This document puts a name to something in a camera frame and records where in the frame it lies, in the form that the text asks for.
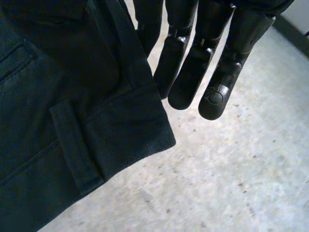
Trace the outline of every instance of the black robotic finger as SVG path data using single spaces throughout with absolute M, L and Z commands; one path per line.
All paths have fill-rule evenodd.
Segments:
M 136 33 L 148 57 L 160 36 L 163 0 L 133 0 L 133 3 L 138 21 Z
M 178 73 L 189 43 L 196 7 L 197 0 L 166 0 L 169 33 L 154 73 L 154 81 L 162 99 L 168 96 Z
M 191 104 L 234 9 L 229 3 L 199 1 L 193 45 L 169 92 L 173 108 L 183 110 Z
M 235 10 L 225 48 L 198 107 L 203 118 L 215 120 L 222 115 L 254 44 L 274 21 L 275 17 Z

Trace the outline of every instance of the floor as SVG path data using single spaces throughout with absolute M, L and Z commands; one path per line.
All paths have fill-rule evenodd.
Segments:
M 153 70 L 166 12 L 163 21 Z M 188 110 L 164 101 L 177 145 L 123 170 L 41 232 L 309 230 L 309 60 L 270 29 L 223 116 L 206 121 L 197 106 L 222 48 Z

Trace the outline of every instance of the black cloth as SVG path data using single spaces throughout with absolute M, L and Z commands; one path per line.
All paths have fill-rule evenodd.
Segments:
M 107 96 L 81 85 L 0 17 L 1 232 L 37 231 L 119 171 L 175 145 L 123 2 L 88 4 L 98 21 L 110 15 L 113 29 L 106 22 L 99 31 L 118 41 L 121 81 Z

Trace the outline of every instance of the pocket seam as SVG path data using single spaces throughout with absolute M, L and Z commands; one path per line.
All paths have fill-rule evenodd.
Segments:
M 27 65 L 35 59 L 35 54 L 33 51 L 26 45 L 25 40 L 22 42 L 17 43 L 11 50 L 9 50 L 3 57 L 0 58 L 0 65 L 1 63 L 6 60 L 16 49 L 24 47 L 27 52 L 29 53 L 29 56 L 25 59 L 24 62 L 22 62 L 19 66 L 15 67 L 11 72 L 4 75 L 3 77 L 0 77 L 0 85 L 4 85 L 4 82 L 13 76 L 14 74 L 18 74 L 20 71 L 22 71 Z
M 6 175 L 2 180 L 0 180 L 0 188 L 5 186 L 7 183 L 10 183 L 13 179 L 15 179 L 21 173 L 25 172 L 27 169 L 31 168 L 35 163 L 39 162 L 45 156 L 52 154 L 59 147 L 60 147 L 59 140 L 55 140 L 52 143 L 50 143 L 47 147 L 39 151 L 33 157 L 25 161 L 19 167 L 14 169 L 11 173 Z

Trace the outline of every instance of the pocket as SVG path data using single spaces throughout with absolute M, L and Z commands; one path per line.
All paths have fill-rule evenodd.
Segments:
M 79 198 L 54 141 L 0 181 L 0 231 L 37 231 Z
M 18 43 L 0 58 L 0 83 L 10 75 L 23 69 L 34 54 L 23 43 Z

